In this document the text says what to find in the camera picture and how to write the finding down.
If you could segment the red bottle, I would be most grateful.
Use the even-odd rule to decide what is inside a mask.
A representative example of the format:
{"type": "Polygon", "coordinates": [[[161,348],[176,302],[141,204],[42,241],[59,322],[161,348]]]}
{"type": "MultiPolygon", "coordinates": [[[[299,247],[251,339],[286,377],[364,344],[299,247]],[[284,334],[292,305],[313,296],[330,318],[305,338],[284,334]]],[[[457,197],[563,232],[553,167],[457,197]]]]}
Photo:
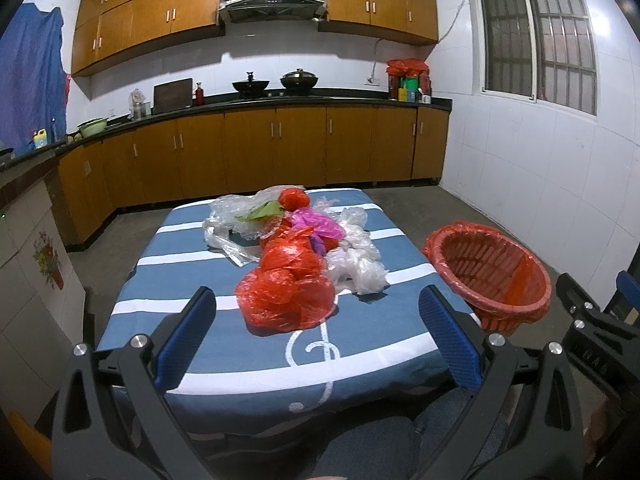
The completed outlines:
{"type": "Polygon", "coordinates": [[[196,88],[195,88],[195,105],[196,106],[201,106],[204,104],[204,90],[202,88],[202,84],[200,82],[198,82],[196,84],[196,88]]]}

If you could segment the lower wooden cabinets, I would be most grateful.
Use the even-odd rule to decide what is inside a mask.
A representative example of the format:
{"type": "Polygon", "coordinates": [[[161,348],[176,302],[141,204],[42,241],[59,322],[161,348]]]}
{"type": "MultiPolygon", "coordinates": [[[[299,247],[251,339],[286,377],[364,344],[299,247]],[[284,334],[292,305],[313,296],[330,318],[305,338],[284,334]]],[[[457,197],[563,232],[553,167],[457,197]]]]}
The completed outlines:
{"type": "Polygon", "coordinates": [[[275,184],[438,180],[449,114],[429,106],[258,107],[163,120],[68,148],[48,185],[68,248],[119,209],[275,184]]]}

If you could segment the clear bubble wrap bag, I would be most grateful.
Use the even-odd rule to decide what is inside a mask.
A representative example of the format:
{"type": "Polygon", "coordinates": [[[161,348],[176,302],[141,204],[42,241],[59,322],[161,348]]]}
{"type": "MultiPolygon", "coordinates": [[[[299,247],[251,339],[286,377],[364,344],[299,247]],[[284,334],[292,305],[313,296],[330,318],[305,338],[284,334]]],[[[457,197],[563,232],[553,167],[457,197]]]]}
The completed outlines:
{"type": "Polygon", "coordinates": [[[214,252],[221,252],[236,266],[258,263],[260,242],[277,232],[290,212],[283,209],[280,218],[266,219],[262,222],[242,222],[236,216],[246,214],[270,200],[278,200],[285,188],[303,187],[275,185],[253,195],[228,194],[214,198],[209,204],[210,213],[202,222],[207,248],[214,252]]]}

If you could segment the large red plastic bag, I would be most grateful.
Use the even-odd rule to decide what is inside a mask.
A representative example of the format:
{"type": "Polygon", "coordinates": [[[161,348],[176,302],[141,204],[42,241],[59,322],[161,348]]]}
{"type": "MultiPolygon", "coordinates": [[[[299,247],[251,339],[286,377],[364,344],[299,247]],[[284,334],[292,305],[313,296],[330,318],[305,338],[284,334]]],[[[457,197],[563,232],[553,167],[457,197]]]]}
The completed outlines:
{"type": "Polygon", "coordinates": [[[326,262],[303,232],[270,240],[258,267],[236,285],[235,297],[249,326],[278,333],[314,327],[335,309],[326,262]]]}

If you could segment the red bag with bottles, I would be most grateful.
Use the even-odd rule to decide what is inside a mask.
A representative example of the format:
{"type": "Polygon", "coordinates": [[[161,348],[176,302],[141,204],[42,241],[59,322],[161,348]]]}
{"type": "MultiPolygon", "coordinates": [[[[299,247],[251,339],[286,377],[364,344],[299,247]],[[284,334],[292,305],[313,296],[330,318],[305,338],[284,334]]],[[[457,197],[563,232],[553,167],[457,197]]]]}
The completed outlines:
{"type": "Polygon", "coordinates": [[[396,58],[386,65],[388,96],[393,101],[406,103],[432,102],[431,70],[417,58],[396,58]]]}

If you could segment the dark cutting board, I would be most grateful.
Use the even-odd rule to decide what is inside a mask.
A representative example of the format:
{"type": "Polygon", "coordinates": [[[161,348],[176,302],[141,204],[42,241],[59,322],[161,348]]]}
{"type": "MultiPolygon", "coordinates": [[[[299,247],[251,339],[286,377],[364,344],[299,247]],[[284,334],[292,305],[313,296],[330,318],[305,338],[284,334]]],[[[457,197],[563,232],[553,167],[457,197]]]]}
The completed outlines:
{"type": "Polygon", "coordinates": [[[165,114],[192,106],[193,79],[184,78],[157,84],[153,88],[153,114],[165,114]]]}

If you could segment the yellow detergent bottle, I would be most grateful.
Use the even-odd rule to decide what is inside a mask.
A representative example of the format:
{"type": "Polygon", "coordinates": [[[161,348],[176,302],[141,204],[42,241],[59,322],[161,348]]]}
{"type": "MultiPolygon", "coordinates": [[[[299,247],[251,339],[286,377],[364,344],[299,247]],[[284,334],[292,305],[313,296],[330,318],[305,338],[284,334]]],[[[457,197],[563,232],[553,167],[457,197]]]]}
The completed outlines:
{"type": "Polygon", "coordinates": [[[37,130],[32,137],[32,143],[34,144],[34,148],[36,150],[45,148],[49,144],[49,135],[47,133],[47,130],[45,128],[37,130]]]}

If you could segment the red lined trash basket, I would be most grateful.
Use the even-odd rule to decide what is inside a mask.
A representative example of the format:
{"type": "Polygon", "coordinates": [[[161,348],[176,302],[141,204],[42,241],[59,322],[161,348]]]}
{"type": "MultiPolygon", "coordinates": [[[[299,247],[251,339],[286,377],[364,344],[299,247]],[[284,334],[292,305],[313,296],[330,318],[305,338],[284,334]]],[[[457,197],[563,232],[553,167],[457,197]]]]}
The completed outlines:
{"type": "Polygon", "coordinates": [[[431,232],[422,252],[486,332],[510,336],[549,311],[552,285],[542,263],[499,230],[457,221],[431,232]]]}

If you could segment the blue striped tablecloth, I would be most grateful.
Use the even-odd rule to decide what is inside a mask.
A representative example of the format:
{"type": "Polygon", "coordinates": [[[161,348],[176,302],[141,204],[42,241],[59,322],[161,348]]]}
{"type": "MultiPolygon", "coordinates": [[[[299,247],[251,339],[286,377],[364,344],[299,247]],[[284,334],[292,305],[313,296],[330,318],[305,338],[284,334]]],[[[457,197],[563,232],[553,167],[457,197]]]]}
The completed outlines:
{"type": "Polygon", "coordinates": [[[360,207],[367,213],[367,229],[388,272],[381,295],[361,299],[342,292],[336,313],[317,327],[252,334],[233,293],[244,269],[206,247],[205,200],[168,214],[122,286],[99,343],[104,350],[151,333],[202,286],[216,295],[215,321],[182,383],[167,393],[197,441],[280,434],[312,415],[434,387],[447,376],[418,309],[421,289],[442,284],[431,263],[365,192],[322,188],[311,196],[329,200],[335,211],[360,207]]]}

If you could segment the magenta plastic bag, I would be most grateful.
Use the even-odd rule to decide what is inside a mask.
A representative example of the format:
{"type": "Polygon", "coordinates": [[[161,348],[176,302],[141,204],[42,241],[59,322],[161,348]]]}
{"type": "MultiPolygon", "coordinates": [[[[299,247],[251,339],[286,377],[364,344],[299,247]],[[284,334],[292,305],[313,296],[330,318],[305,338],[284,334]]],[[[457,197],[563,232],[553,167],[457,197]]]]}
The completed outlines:
{"type": "Polygon", "coordinates": [[[309,207],[293,211],[290,221],[293,230],[308,233],[311,248],[322,257],[337,248],[345,237],[344,229],[335,220],[309,207]]]}

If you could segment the green plastic bag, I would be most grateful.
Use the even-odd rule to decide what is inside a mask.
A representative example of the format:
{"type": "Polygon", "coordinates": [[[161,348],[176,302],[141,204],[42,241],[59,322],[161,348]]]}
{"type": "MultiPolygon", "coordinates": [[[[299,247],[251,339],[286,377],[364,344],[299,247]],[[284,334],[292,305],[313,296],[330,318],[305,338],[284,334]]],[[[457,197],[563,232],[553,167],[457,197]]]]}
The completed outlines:
{"type": "Polygon", "coordinates": [[[277,200],[270,200],[251,209],[246,214],[236,216],[236,218],[242,222],[262,222],[266,219],[280,218],[282,214],[283,208],[281,204],[277,200]]]}

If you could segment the white plastic bag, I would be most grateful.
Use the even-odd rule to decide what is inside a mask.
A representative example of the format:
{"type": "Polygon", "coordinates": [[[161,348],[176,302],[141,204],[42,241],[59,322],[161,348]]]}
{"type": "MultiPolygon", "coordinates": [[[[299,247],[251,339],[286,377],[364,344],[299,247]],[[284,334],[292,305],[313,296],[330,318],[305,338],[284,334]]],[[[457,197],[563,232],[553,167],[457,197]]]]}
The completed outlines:
{"type": "Polygon", "coordinates": [[[367,211],[349,207],[336,217],[344,237],[337,248],[326,253],[326,276],[338,292],[349,290],[356,295],[374,295],[388,285],[387,270],[381,262],[381,253],[364,228],[367,211]]]}

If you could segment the blue hanging cloth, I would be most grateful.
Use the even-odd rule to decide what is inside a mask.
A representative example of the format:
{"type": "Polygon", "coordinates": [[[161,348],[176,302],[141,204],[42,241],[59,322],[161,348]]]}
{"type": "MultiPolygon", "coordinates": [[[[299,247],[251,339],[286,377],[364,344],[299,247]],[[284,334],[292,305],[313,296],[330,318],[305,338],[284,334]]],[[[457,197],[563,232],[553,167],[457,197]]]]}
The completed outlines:
{"type": "Polygon", "coordinates": [[[35,149],[41,129],[53,142],[66,135],[63,25],[60,8],[23,3],[1,36],[1,142],[17,157],[35,149]]]}

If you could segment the green basin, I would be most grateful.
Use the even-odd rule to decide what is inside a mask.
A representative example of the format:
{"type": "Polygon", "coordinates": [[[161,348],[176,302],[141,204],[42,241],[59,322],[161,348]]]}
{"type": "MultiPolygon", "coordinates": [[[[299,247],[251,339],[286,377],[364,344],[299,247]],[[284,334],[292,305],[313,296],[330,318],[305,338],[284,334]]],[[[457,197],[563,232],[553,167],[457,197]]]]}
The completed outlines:
{"type": "Polygon", "coordinates": [[[78,126],[78,131],[84,139],[87,139],[89,136],[95,136],[96,134],[102,133],[106,127],[106,118],[94,118],[87,120],[86,122],[82,122],[78,126]]]}

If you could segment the small red plastic bag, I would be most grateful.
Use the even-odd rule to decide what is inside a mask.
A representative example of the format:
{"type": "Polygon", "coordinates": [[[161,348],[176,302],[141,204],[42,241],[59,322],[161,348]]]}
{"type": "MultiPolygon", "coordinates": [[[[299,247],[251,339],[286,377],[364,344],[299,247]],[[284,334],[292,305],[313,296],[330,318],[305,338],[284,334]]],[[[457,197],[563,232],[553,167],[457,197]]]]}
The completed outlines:
{"type": "Polygon", "coordinates": [[[278,197],[280,206],[289,212],[310,205],[310,197],[303,188],[285,188],[278,197]]]}

